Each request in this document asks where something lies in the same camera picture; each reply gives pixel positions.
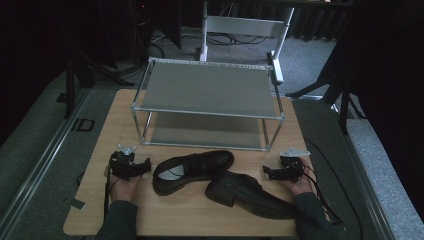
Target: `metal frame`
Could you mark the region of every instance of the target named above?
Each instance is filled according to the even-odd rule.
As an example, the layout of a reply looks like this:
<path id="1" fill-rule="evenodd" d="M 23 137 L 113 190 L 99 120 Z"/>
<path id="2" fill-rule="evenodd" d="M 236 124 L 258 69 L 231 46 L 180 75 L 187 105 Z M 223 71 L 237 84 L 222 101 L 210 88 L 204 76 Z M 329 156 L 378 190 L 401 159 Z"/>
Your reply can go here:
<path id="1" fill-rule="evenodd" d="M 185 61 L 185 60 L 169 60 L 169 59 L 158 59 L 158 58 L 150 58 L 148 61 L 148 66 L 143 74 L 141 83 L 139 85 L 139 88 L 137 90 L 136 96 L 134 97 L 134 101 L 132 103 L 131 106 L 131 112 L 133 114 L 133 118 L 135 121 L 135 125 L 137 128 L 137 132 L 140 138 L 140 143 L 141 144 L 145 144 L 145 145 L 163 145 L 163 146 L 188 146 L 188 147 L 206 147 L 206 148 L 224 148 L 224 149 L 240 149 L 240 150 L 260 150 L 260 151 L 269 151 L 273 145 L 273 143 L 275 142 L 275 139 L 277 138 L 277 135 L 281 129 L 281 126 L 285 120 L 285 115 L 284 115 L 284 111 L 283 111 L 283 106 L 281 103 L 281 99 L 280 99 L 280 95 L 279 95 L 279 91 L 278 91 L 278 87 L 277 85 L 274 84 L 274 87 L 276 89 L 276 97 L 277 97 L 277 101 L 278 101 L 278 110 L 280 112 L 279 116 L 275 116 L 275 117 L 261 117 L 261 116 L 247 116 L 247 115 L 237 115 L 237 114 L 222 114 L 222 116 L 229 116 L 229 117 L 242 117 L 242 118 L 256 118 L 258 120 L 261 120 L 262 123 L 262 129 L 263 129 L 263 137 L 264 137 L 264 146 L 261 148 L 246 148 L 246 147 L 229 147 L 229 146 L 218 146 L 218 145 L 190 145 L 190 144 L 177 144 L 177 143 L 173 143 L 173 144 L 168 144 L 168 143 L 162 143 L 162 142 L 152 142 L 152 141 L 148 141 L 147 140 L 147 133 L 148 133 L 148 129 L 149 126 L 151 124 L 151 120 L 152 120 L 152 115 L 155 112 L 175 112 L 175 113 L 187 113 L 187 114 L 203 114 L 203 115 L 218 115 L 219 114 L 208 114 L 208 113 L 199 113 L 199 112 L 191 112 L 191 111 L 185 111 L 185 112 L 181 112 L 181 111 L 174 111 L 174 110 L 163 110 L 163 109 L 151 109 L 151 108 L 144 108 L 141 105 L 137 106 L 137 104 L 139 103 L 139 98 L 140 98 L 140 94 L 141 94 L 141 89 L 142 86 L 144 85 L 144 83 L 147 80 L 147 72 L 148 71 L 153 71 L 154 70 L 154 65 L 156 62 L 165 62 L 165 63 L 176 63 L 176 64 L 196 64 L 196 65 L 214 65 L 214 66 L 219 66 L 220 64 L 225 64 L 225 65 L 229 65 L 232 67 L 240 67 L 243 68 L 247 65 L 243 65 L 243 64 L 226 64 L 226 63 L 203 63 L 203 62 L 197 62 L 197 61 Z M 266 68 L 269 72 L 268 74 L 271 73 L 271 69 L 267 66 L 254 66 L 252 65 L 252 67 L 261 69 L 261 68 Z M 141 129 L 138 118 L 137 118 L 137 112 L 139 111 L 143 111 L 143 112 L 147 112 L 147 117 L 146 117 L 146 123 L 144 125 L 144 129 Z M 268 135 L 268 131 L 267 131 L 267 126 L 266 126 L 266 120 L 276 120 L 279 121 L 278 126 L 276 127 L 276 130 L 272 136 L 272 138 L 269 137 Z"/>
<path id="2" fill-rule="evenodd" d="M 232 33 L 239 35 L 254 35 L 262 37 L 278 37 L 277 46 L 271 51 L 274 77 L 278 84 L 284 82 L 283 73 L 279 62 L 281 49 L 290 27 L 294 8 L 289 8 L 283 21 L 268 21 L 258 19 L 245 19 L 233 17 L 208 16 L 208 2 L 203 3 L 202 35 L 203 43 L 200 50 L 200 61 L 206 61 L 208 57 L 207 34 L 208 32 Z"/>

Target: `glass shelf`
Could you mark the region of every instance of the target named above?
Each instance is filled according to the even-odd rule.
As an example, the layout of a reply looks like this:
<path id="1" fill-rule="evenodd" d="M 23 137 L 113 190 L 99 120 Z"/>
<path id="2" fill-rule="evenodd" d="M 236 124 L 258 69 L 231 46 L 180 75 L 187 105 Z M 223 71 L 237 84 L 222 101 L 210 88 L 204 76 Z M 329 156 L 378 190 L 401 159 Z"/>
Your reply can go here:
<path id="1" fill-rule="evenodd" d="M 272 99 L 271 70 L 151 58 L 132 105 L 141 143 L 269 150 L 284 120 Z M 278 122 L 271 141 L 267 121 Z"/>

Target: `wooden tabletop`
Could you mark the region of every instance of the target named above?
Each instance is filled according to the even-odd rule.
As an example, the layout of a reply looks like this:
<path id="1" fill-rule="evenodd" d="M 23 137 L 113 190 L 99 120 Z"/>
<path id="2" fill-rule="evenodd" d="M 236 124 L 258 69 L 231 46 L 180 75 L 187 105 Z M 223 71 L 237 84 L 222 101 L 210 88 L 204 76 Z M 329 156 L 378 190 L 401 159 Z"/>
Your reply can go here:
<path id="1" fill-rule="evenodd" d="M 76 199 L 86 205 L 82 210 L 71 207 L 64 225 L 68 235 L 95 235 L 103 223 L 103 176 L 110 155 L 117 145 L 137 146 L 135 161 L 150 157 L 152 172 L 143 176 L 139 187 L 137 235 L 144 236 L 293 236 L 294 220 L 270 220 L 255 216 L 234 205 L 227 207 L 209 200 L 204 191 L 209 181 L 192 182 L 181 190 L 159 196 L 152 188 L 155 167 L 171 157 L 201 153 L 213 149 L 140 145 L 131 104 L 135 90 L 119 90 L 110 108 L 102 132 L 87 166 Z M 288 98 L 282 98 L 286 120 L 270 151 L 230 150 L 234 164 L 229 171 L 255 177 L 263 189 L 283 200 L 291 194 L 279 183 L 268 180 L 262 171 L 264 161 L 278 161 L 279 153 L 289 147 L 306 150 L 302 133 Z"/>

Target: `black cable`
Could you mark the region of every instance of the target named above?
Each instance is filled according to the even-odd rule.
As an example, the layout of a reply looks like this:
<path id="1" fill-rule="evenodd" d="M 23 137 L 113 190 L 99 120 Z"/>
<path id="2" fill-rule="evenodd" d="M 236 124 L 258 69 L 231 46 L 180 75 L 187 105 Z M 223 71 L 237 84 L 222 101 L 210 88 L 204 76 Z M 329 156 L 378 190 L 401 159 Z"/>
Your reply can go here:
<path id="1" fill-rule="evenodd" d="M 117 71 L 113 71 L 112 73 L 115 75 L 123 75 L 123 74 L 127 74 L 127 73 L 133 73 L 135 71 L 139 71 L 140 68 L 143 66 L 142 62 L 136 62 L 134 64 L 134 66 L 122 69 L 122 70 L 117 70 Z"/>
<path id="2" fill-rule="evenodd" d="M 318 199 L 321 201 L 321 205 L 324 207 L 324 211 L 328 214 L 328 216 L 330 216 L 333 219 L 333 224 L 334 225 L 340 225 L 343 224 L 343 220 L 341 220 L 341 218 L 339 216 L 337 216 L 337 214 L 330 208 L 330 206 L 327 204 L 327 202 L 325 201 L 325 198 L 321 192 L 321 188 L 318 185 L 318 181 L 314 180 L 311 176 L 309 176 L 308 174 L 306 174 L 304 172 L 304 168 L 308 168 L 310 169 L 314 174 L 315 171 L 313 171 L 309 166 L 305 166 L 304 164 L 302 164 L 303 169 L 299 169 L 298 167 L 296 167 L 293 163 L 291 162 L 286 162 L 285 164 L 288 164 L 289 166 L 291 166 L 296 172 L 298 172 L 301 175 L 305 175 L 305 177 L 307 177 L 315 186 L 315 189 L 317 190 L 317 195 L 318 195 Z"/>
<path id="3" fill-rule="evenodd" d="M 107 165 L 107 177 L 105 184 L 105 199 L 103 201 L 103 221 L 106 220 L 106 215 L 109 210 L 109 182 L 110 182 L 110 162 Z"/>
<path id="4" fill-rule="evenodd" d="M 209 34 L 212 37 L 226 37 L 229 39 L 228 42 L 223 42 L 223 41 L 219 41 L 213 38 L 208 37 L 207 40 L 209 41 L 209 43 L 214 44 L 214 45 L 220 45 L 220 46 L 233 46 L 233 45 L 249 45 L 249 44 L 260 44 L 262 42 L 264 42 L 267 38 L 263 37 L 262 40 L 255 42 L 257 39 L 261 38 L 261 37 L 254 37 L 252 40 L 249 41 L 240 41 L 237 39 L 237 37 L 235 37 L 234 35 L 230 35 L 227 33 L 215 33 L 215 34 Z"/>
<path id="5" fill-rule="evenodd" d="M 131 12 L 134 13 L 135 10 L 134 10 L 134 7 L 133 7 L 133 5 L 131 3 L 131 0 L 129 0 L 128 3 L 129 3 L 129 6 L 130 6 L 130 9 L 131 9 Z M 138 31 L 138 29 L 137 29 L 137 21 L 135 20 L 134 15 L 135 14 L 131 14 L 131 17 L 132 17 L 132 20 L 133 20 L 133 26 L 134 26 L 133 27 L 133 33 L 134 33 L 134 35 L 133 35 L 134 36 L 133 46 L 132 46 L 131 54 L 128 57 L 128 60 L 127 61 L 129 61 L 133 57 L 134 52 L 135 52 L 135 49 L 136 49 L 136 45 L 137 45 L 137 31 Z"/>
<path id="6" fill-rule="evenodd" d="M 161 47 L 159 47 L 157 44 L 155 44 L 155 43 L 153 43 L 153 42 L 150 42 L 150 46 L 153 46 L 153 47 L 155 47 L 155 48 L 159 49 L 159 51 L 160 51 L 160 52 L 161 52 L 161 54 L 162 54 L 162 58 L 166 58 L 166 57 L 165 57 L 165 52 L 163 51 L 163 49 L 162 49 Z"/>
<path id="7" fill-rule="evenodd" d="M 120 178 L 116 179 L 116 181 L 112 184 L 112 187 L 109 188 L 109 193 L 112 191 L 112 188 L 115 187 L 115 184 L 119 181 Z"/>
<path id="8" fill-rule="evenodd" d="M 227 8 L 230 7 L 230 9 L 228 10 L 228 14 L 227 17 L 230 15 L 231 13 L 231 9 L 233 8 L 233 3 L 228 3 L 227 6 L 221 11 L 221 14 L 219 14 L 219 16 L 222 17 L 222 15 L 224 14 L 224 12 L 227 10 Z"/>
<path id="9" fill-rule="evenodd" d="M 312 146 L 314 146 L 314 148 L 321 154 L 321 156 L 324 158 L 324 161 L 327 163 L 328 167 L 330 168 L 331 172 L 334 174 L 337 183 L 339 184 L 340 188 L 342 189 L 343 194 L 345 195 L 347 201 L 349 202 L 349 205 L 353 211 L 353 214 L 356 217 L 356 220 L 358 222 L 358 227 L 359 227 L 359 234 L 360 234 L 360 239 L 362 240 L 364 238 L 364 230 L 363 230 L 363 226 L 362 226 L 362 222 L 361 219 L 359 218 L 358 212 L 356 211 L 355 206 L 353 205 L 352 201 L 350 200 L 349 196 L 347 195 L 346 189 L 343 187 L 340 178 L 338 177 L 338 175 L 336 174 L 336 171 L 334 170 L 334 168 L 331 166 L 330 162 L 328 161 L 328 158 L 325 156 L 325 154 L 321 151 L 321 149 L 315 144 L 313 143 L 311 140 L 309 140 L 308 138 L 305 138 L 305 141 L 307 141 L 308 143 L 310 143 Z"/>
<path id="10" fill-rule="evenodd" d="M 136 73 L 131 74 L 130 76 L 126 76 L 126 77 L 124 77 L 124 78 L 122 78 L 122 79 L 132 78 L 132 77 L 134 77 L 135 75 L 139 74 L 139 73 L 141 72 L 141 70 L 143 70 L 143 69 L 140 69 L 140 70 L 138 70 Z"/>

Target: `shoe heel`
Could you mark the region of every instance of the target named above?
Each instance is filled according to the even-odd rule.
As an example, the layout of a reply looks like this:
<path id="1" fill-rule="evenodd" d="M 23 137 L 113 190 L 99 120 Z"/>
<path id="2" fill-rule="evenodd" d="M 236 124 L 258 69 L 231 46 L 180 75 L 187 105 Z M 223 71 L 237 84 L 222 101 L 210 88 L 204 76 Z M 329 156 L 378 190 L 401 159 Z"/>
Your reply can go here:
<path id="1" fill-rule="evenodd" d="M 224 185 L 209 183 L 205 195 L 210 200 L 219 204 L 232 207 L 234 205 L 234 192 Z"/>

